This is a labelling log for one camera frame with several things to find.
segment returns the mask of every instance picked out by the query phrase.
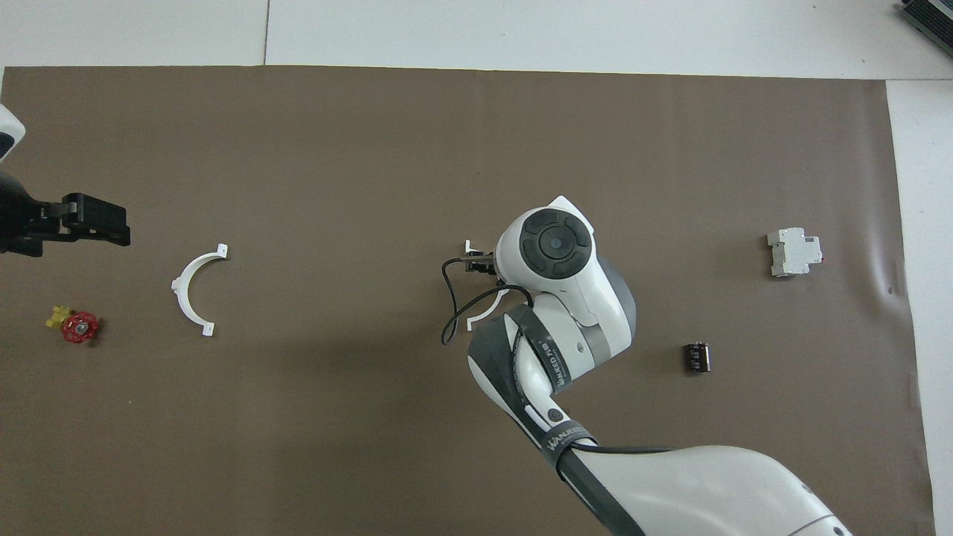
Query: capacitor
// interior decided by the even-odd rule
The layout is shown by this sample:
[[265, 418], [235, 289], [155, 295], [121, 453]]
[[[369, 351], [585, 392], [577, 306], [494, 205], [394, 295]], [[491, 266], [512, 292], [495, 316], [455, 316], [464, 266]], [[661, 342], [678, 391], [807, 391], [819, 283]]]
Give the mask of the capacitor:
[[708, 343], [696, 341], [685, 344], [685, 366], [688, 374], [698, 376], [712, 371], [711, 353]]

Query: white plastic clip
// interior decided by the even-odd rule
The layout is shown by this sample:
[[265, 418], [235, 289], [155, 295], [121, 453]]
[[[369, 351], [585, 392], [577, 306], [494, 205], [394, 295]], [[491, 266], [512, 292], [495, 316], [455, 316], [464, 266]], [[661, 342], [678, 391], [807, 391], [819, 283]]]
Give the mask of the white plastic clip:
[[226, 244], [218, 244], [218, 251], [196, 257], [192, 262], [186, 265], [185, 270], [182, 270], [181, 276], [172, 280], [172, 291], [178, 296], [179, 308], [182, 309], [182, 312], [185, 313], [185, 316], [188, 317], [189, 320], [202, 326], [202, 335], [206, 337], [212, 336], [215, 323], [202, 319], [202, 317], [199, 317], [195, 313], [195, 310], [192, 309], [192, 305], [189, 303], [189, 283], [199, 268], [213, 260], [226, 258], [228, 254], [229, 246]]

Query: valve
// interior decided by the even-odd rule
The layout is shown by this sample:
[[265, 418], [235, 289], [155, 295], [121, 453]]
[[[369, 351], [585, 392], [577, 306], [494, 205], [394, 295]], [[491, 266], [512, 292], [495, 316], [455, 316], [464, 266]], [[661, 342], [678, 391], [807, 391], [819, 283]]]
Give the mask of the valve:
[[47, 320], [47, 325], [59, 328], [64, 340], [76, 344], [92, 339], [99, 331], [99, 320], [95, 315], [85, 311], [76, 313], [62, 305], [53, 306], [53, 315]]

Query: black device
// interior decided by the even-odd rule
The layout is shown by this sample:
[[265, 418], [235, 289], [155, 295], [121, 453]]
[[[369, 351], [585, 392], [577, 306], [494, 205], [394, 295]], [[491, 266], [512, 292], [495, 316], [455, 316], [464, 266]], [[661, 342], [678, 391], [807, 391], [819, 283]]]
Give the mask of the black device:
[[126, 209], [79, 193], [67, 194], [59, 203], [37, 201], [15, 178], [0, 172], [0, 254], [42, 257], [46, 240], [81, 239], [128, 246]]
[[904, 0], [900, 15], [953, 56], [953, 0]]
[[697, 376], [705, 374], [712, 370], [711, 355], [708, 353], [708, 344], [705, 342], [693, 342], [685, 344], [685, 369], [688, 374]]

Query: red valve handle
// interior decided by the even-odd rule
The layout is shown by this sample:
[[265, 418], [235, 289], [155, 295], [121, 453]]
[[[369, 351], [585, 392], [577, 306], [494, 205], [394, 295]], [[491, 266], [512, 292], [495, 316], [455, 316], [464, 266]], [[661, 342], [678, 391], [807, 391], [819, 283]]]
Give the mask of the red valve handle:
[[90, 313], [79, 312], [63, 322], [63, 339], [79, 344], [95, 337], [99, 320]]

